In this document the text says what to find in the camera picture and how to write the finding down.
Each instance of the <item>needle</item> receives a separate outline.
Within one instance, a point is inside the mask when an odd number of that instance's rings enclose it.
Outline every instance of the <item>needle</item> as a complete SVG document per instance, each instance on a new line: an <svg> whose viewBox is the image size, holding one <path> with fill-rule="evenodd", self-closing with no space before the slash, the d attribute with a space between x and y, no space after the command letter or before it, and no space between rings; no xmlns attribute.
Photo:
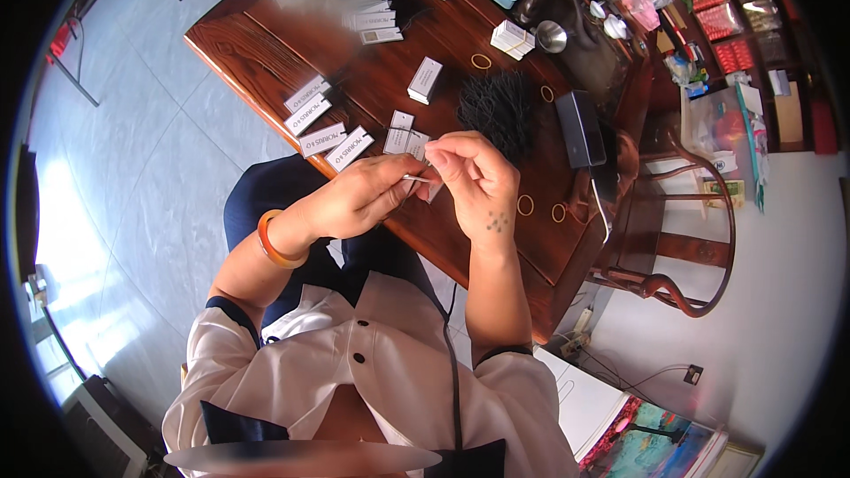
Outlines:
<svg viewBox="0 0 850 478"><path fill-rule="evenodd" d="M424 177L419 177L418 175L410 175L410 174L402 175L401 179L407 179L409 181L421 181L422 183L430 183L431 182L431 180L425 179Z"/></svg>

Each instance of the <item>bundle of black string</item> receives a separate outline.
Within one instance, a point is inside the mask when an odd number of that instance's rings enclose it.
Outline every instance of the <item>bundle of black string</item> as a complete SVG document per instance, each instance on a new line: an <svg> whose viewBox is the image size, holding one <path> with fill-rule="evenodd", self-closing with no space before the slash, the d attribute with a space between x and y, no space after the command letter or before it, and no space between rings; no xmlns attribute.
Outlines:
<svg viewBox="0 0 850 478"><path fill-rule="evenodd" d="M463 84L455 111L464 130L480 131L514 165L531 149L531 95L526 75L502 71Z"/></svg>

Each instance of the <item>tile floor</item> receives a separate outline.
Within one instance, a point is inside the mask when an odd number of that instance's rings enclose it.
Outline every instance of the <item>tile floor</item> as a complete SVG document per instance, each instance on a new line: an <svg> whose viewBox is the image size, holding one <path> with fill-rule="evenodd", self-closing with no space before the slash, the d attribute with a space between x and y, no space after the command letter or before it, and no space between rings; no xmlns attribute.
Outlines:
<svg viewBox="0 0 850 478"><path fill-rule="evenodd" d="M182 39L218 1L98 0L81 82L100 107L46 67L32 115L50 311L83 370L157 426L227 254L224 200L250 165L294 154ZM448 308L454 283L425 265ZM470 364L465 301L458 289L452 338Z"/></svg>

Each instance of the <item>navy blue trim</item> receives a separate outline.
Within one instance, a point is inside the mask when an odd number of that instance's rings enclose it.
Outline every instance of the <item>navy blue trim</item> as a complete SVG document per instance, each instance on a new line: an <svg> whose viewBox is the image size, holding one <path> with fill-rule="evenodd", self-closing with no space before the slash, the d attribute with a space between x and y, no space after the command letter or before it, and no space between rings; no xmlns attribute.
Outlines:
<svg viewBox="0 0 850 478"><path fill-rule="evenodd" d="M504 478L506 446L506 441L499 439L460 451L435 450L443 457L443 461L426 467L425 478Z"/></svg>
<svg viewBox="0 0 850 478"><path fill-rule="evenodd" d="M289 432L282 426L229 412L207 401L201 401L201 412L204 415L204 424L207 426L211 445L289 439Z"/></svg>
<svg viewBox="0 0 850 478"><path fill-rule="evenodd" d="M495 349L488 351L485 355L481 356L481 360L475 367L480 366L484 360L490 360L493 356L501 355L504 352L518 352L521 355L530 355L531 349L528 347L523 347L522 345L506 345L504 347L496 347Z"/></svg>
<svg viewBox="0 0 850 478"><path fill-rule="evenodd" d="M260 336L257 334L257 328L254 327L254 324L248 317L248 314L246 314L245 311L243 311L239 307L239 305L227 299L226 297L216 295L215 297L211 297L207 301L207 308L213 307L220 308L230 319L238 323L240 327L247 328L248 332L251 333L251 337L254 340L254 345L257 345L257 351L260 350L261 342Z"/></svg>

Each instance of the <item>wooden table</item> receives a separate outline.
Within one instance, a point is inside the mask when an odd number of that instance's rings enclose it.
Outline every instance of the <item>wooden table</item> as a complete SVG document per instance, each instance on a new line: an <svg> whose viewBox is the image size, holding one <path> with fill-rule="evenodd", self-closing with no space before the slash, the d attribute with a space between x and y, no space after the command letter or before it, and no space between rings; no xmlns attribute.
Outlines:
<svg viewBox="0 0 850 478"><path fill-rule="evenodd" d="M571 86L555 64L539 50L516 62L490 46L493 28L505 12L489 0L395 0L398 26L424 8L405 30L404 41L362 46L356 35L330 25L306 23L282 12L273 0L222 0L186 32L185 40L269 125L298 149L298 141L283 125L290 111L284 101L316 73L334 86L327 96L333 107L309 132L336 122L347 131L358 125L375 138L367 155L381 155L393 111L416 117L414 128L431 137L461 129L455 119L463 81L485 72L475 69L475 53L492 59L497 69L524 71L533 88L535 140L533 152L520 163L520 194L535 200L531 216L517 216L515 239L534 337L545 343L590 270L604 238L600 218L582 225L571 216L552 220L552 207L571 191L573 171L558 127L554 105L539 94L548 85L561 96ZM444 68L432 102L411 100L406 88L422 59ZM649 60L636 60L626 80L614 125L639 139L649 100ZM323 157L309 158L328 178L335 170ZM470 243L457 224L452 196L445 189L431 205L408 200L386 221L397 236L433 262L449 277L468 287Z"/></svg>

